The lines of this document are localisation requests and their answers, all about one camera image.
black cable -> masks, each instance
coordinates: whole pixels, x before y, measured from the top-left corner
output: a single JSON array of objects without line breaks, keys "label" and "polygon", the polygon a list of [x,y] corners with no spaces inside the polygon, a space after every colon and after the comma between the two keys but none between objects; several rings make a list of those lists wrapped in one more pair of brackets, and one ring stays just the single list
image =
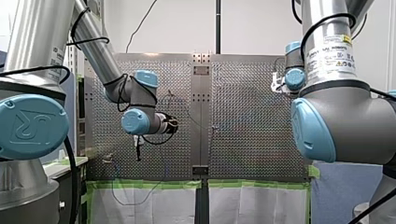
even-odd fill
[{"label": "black cable", "polygon": [[122,74],[122,75],[125,77],[125,79],[124,79],[124,81],[122,82],[121,88],[119,89],[119,99],[117,100],[117,109],[119,110],[119,112],[125,112],[125,111],[131,106],[131,104],[128,103],[128,105],[127,105],[125,108],[123,108],[123,109],[120,108],[121,100],[122,100],[124,103],[127,103],[127,102],[122,98],[122,93],[125,91],[125,85],[126,85],[126,83],[127,83],[127,81],[128,81],[128,74]]},{"label": "black cable", "polygon": [[284,61],[286,61],[285,57],[276,58],[275,61],[274,61],[274,69],[273,69],[274,72],[277,72],[277,69],[276,69],[277,61],[280,60],[280,59],[283,59]]},{"label": "black cable", "polygon": [[75,23],[72,26],[72,29],[70,30],[70,36],[72,37],[73,42],[76,42],[75,36],[76,36],[78,22],[82,19],[84,14],[87,13],[88,11],[90,11],[90,9],[88,7],[86,7],[81,13],[79,13],[77,19],[75,20]]},{"label": "black cable", "polygon": [[109,38],[107,38],[105,36],[101,36],[101,37],[96,37],[96,38],[92,38],[92,39],[86,39],[86,40],[76,41],[76,42],[72,42],[72,43],[67,43],[66,46],[76,45],[76,47],[77,47],[79,44],[92,42],[92,41],[95,41],[95,40],[105,40],[106,44],[110,43],[110,39]]},{"label": "black cable", "polygon": [[51,66],[38,66],[38,67],[33,67],[33,68],[23,68],[23,69],[18,69],[18,70],[13,70],[9,72],[2,72],[0,73],[0,77],[5,77],[9,75],[14,75],[14,74],[21,74],[21,73],[27,73],[27,72],[36,72],[36,71],[42,71],[42,70],[48,70],[48,69],[63,69],[66,71],[66,76],[62,78],[60,84],[64,83],[69,77],[70,77],[70,70],[62,65],[51,65]]},{"label": "black cable", "polygon": [[148,9],[148,12],[146,13],[146,15],[143,17],[143,20],[139,23],[139,25],[137,26],[136,30],[131,34],[131,38],[129,39],[129,43],[126,46],[126,50],[125,53],[128,53],[128,49],[129,46],[132,43],[132,39],[134,38],[134,35],[140,30],[140,27],[142,26],[143,22],[146,20],[146,17],[149,15],[150,11],[152,10],[152,8],[154,7],[154,5],[157,3],[158,0],[154,0],[151,4],[151,6]]},{"label": "black cable", "polygon": [[362,213],[360,213],[357,217],[353,218],[352,221],[350,221],[348,224],[358,224],[359,221],[372,213],[376,208],[384,204],[385,202],[389,201],[391,198],[393,198],[396,195],[396,189],[385,195],[383,198],[378,200],[378,202],[373,203],[369,208],[364,210]]},{"label": "black cable", "polygon": [[105,36],[100,36],[100,37],[96,37],[96,38],[76,41],[76,30],[77,30],[77,27],[78,27],[78,23],[82,19],[82,17],[84,16],[84,14],[89,12],[89,11],[91,11],[90,8],[86,7],[83,11],[81,11],[79,13],[75,23],[72,26],[71,31],[70,31],[70,36],[72,37],[73,42],[72,43],[67,43],[66,46],[76,46],[79,50],[81,50],[81,48],[78,46],[79,44],[84,44],[84,43],[88,43],[88,42],[92,42],[92,41],[96,41],[96,40],[105,40],[106,44],[110,43],[110,39],[105,37]]},{"label": "black cable", "polygon": [[364,25],[366,24],[366,22],[367,22],[367,14],[364,16],[364,21],[363,21],[363,24],[361,25],[361,28],[359,29],[359,31],[352,37],[352,40],[354,40],[356,37],[358,37],[358,35],[361,33],[361,31],[363,30],[363,28],[364,28]]},{"label": "black cable", "polygon": [[145,85],[143,85],[142,83],[140,83],[135,77],[131,77],[131,79],[133,79],[139,86],[141,86],[143,89],[145,89],[148,94],[151,95],[151,97],[154,99],[155,101],[155,105],[158,103],[158,99],[157,96],[155,96],[154,93],[152,93]]},{"label": "black cable", "polygon": [[[114,161],[112,163],[114,165],[114,168],[116,169],[117,178],[120,178],[120,168],[117,166],[117,164]],[[117,203],[119,203],[122,206],[137,206],[137,205],[143,204],[148,200],[152,191],[154,191],[165,180],[165,178],[167,176],[166,169],[167,169],[166,164],[164,163],[163,178],[160,181],[158,181],[158,183],[148,192],[148,195],[146,196],[146,198],[140,203],[123,203],[119,198],[117,198],[116,194],[114,193],[114,181],[111,182],[111,194],[113,195],[113,198],[117,201]]]},{"label": "black cable", "polygon": [[297,22],[303,24],[303,21],[300,19],[296,12],[296,0],[291,0],[291,10],[293,11],[294,18],[297,20]]},{"label": "black cable", "polygon": [[159,142],[159,143],[150,142],[144,135],[141,135],[141,136],[142,136],[142,138],[143,138],[147,143],[149,143],[150,145],[160,146],[160,145],[163,145],[163,144],[167,143],[169,140],[171,140],[171,138],[172,138],[174,135],[175,135],[175,133],[171,133],[171,135],[170,135],[165,141],[162,141],[162,142]]},{"label": "black cable", "polygon": [[64,139],[64,145],[66,147],[67,156],[70,161],[70,172],[72,178],[72,203],[71,203],[71,213],[70,213],[70,224],[75,224],[77,214],[78,214],[78,168],[76,166],[76,159],[73,153],[72,145],[70,144],[69,137],[66,136]]},{"label": "black cable", "polygon": [[373,88],[370,88],[370,91],[373,92],[373,93],[376,93],[378,95],[382,95],[384,97],[388,97],[389,99],[392,99],[392,100],[396,101],[396,97],[394,97],[394,96],[392,96],[392,95],[390,95],[390,94],[388,94],[386,92],[379,91],[379,90],[376,90],[376,89],[373,89]]},{"label": "black cable", "polygon": [[[122,82],[121,88],[119,89],[119,98],[118,98],[118,100],[117,100],[117,109],[119,110],[119,112],[125,112],[125,111],[127,111],[127,110],[129,109],[129,107],[131,107],[131,106],[142,106],[142,107],[153,107],[153,108],[155,108],[155,105],[158,103],[157,96],[155,96],[154,93],[152,93],[145,85],[143,85],[142,83],[140,83],[135,77],[128,76],[128,74],[122,74],[122,75],[125,77],[125,79],[124,79],[124,81]],[[128,103],[128,105],[127,105],[125,108],[123,108],[123,109],[120,108],[121,101],[123,101],[124,103],[127,103],[126,100],[124,100],[124,99],[122,98],[122,93],[125,91],[125,86],[126,86],[126,83],[128,82],[128,77],[130,77],[131,80],[135,81],[140,87],[142,87],[143,89],[145,89],[145,91],[147,91],[148,94],[151,95],[151,97],[152,97],[152,98],[154,99],[154,101],[155,101],[155,105],[140,105],[140,104],[133,104],[133,105],[132,105],[131,103]]]},{"label": "black cable", "polygon": [[301,41],[300,53],[301,53],[301,57],[302,57],[303,61],[304,61],[304,48],[305,48],[305,44],[306,44],[306,41],[308,40],[309,36],[311,36],[312,33],[314,33],[315,30],[317,30],[317,29],[322,25],[323,22],[325,22],[325,21],[327,21],[327,20],[330,20],[330,19],[339,18],[339,17],[347,17],[347,18],[350,18],[350,21],[351,21],[351,24],[349,25],[350,28],[353,28],[353,27],[355,26],[355,24],[356,24],[356,18],[355,18],[355,16],[352,15],[352,14],[349,14],[349,13],[336,13],[336,14],[333,14],[333,15],[331,15],[331,16],[322,18],[320,21],[318,21],[317,23],[315,23],[314,25],[312,25],[312,26],[306,31],[306,33],[305,33],[305,35],[304,35],[304,38],[303,38],[303,41]]}]

white wall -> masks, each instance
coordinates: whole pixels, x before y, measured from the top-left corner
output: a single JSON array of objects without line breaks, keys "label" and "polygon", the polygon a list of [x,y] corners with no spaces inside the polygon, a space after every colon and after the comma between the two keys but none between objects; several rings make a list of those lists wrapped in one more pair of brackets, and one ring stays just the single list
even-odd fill
[{"label": "white wall", "polygon": [[[129,52],[191,53],[215,51],[215,0],[159,0]],[[105,0],[105,26],[116,52],[124,52],[129,36],[148,10],[148,0]],[[376,0],[354,43],[358,76],[383,91],[392,81],[390,21],[392,0]],[[290,0],[223,0],[222,53],[283,54],[301,40]]]},{"label": "white wall", "polygon": [[17,0],[0,0],[0,50],[2,51],[8,50],[17,5]]}]

sticker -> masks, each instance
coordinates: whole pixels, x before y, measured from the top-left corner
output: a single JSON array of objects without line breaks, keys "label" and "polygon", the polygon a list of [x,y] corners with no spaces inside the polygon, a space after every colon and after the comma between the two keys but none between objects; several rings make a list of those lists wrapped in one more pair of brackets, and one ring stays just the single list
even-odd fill
[{"label": "sticker", "polygon": [[352,46],[344,40],[335,43],[332,41],[331,44],[311,49],[306,56],[308,78],[331,72],[348,72],[355,75],[355,70]]},{"label": "sticker", "polygon": [[331,44],[331,43],[348,43],[352,45],[352,39],[349,35],[330,35],[325,36],[323,38],[324,44]]},{"label": "sticker", "polygon": [[[50,65],[63,65],[64,64],[64,52],[54,47],[52,49],[52,55],[50,58]],[[52,76],[52,79],[59,81],[61,79],[63,69],[50,69],[49,75]]]}]

vertical rail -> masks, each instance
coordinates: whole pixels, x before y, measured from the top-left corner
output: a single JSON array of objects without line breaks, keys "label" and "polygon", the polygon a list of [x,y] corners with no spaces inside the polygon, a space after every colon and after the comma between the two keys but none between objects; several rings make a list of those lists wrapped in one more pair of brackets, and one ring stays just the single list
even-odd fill
[{"label": "vertical rail", "polygon": [[221,54],[221,0],[216,0],[216,54]]}]

perforated metal panel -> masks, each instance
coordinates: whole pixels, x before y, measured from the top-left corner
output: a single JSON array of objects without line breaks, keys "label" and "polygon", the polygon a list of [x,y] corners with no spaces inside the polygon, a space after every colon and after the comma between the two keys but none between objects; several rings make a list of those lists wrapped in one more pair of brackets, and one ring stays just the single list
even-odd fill
[{"label": "perforated metal panel", "polygon": [[[91,155],[92,159],[89,163],[89,179],[114,178],[113,165],[103,162],[103,157],[110,153],[113,153],[114,162],[120,167],[122,178],[162,179],[166,170],[167,180],[191,179],[191,133],[187,112],[190,110],[190,57],[190,55],[184,57],[117,55],[123,73],[132,74],[137,69],[147,69],[158,74],[160,88],[157,90],[159,100],[157,111],[173,115],[179,121],[177,134],[165,145],[142,146],[142,161],[136,161],[133,137],[125,133],[120,126],[122,113],[117,110],[117,105],[105,100],[103,85],[97,77],[93,78],[92,153],[94,155]],[[176,97],[167,96],[169,91]],[[161,142],[168,137],[169,135],[155,135],[148,139],[152,142]]]},{"label": "perforated metal panel", "polygon": [[[114,178],[115,168],[103,163],[113,153],[123,178],[162,179],[166,171],[167,180],[186,180],[192,179],[193,165],[208,165],[209,178],[306,181],[306,165],[292,138],[290,100],[270,89],[276,57],[210,55],[205,62],[210,74],[203,76],[193,73],[199,64],[191,55],[116,58],[122,72],[148,69],[159,75],[158,110],[176,116],[180,127],[161,147],[145,144],[142,161],[136,161],[133,137],[120,126],[122,114],[104,99],[99,79],[86,77],[88,99],[92,85],[92,101],[86,102],[89,179]],[[172,99],[164,97],[169,91]]]},{"label": "perforated metal panel", "polygon": [[304,181],[307,177],[293,142],[290,100],[270,89],[275,58],[212,58],[210,178]]}]

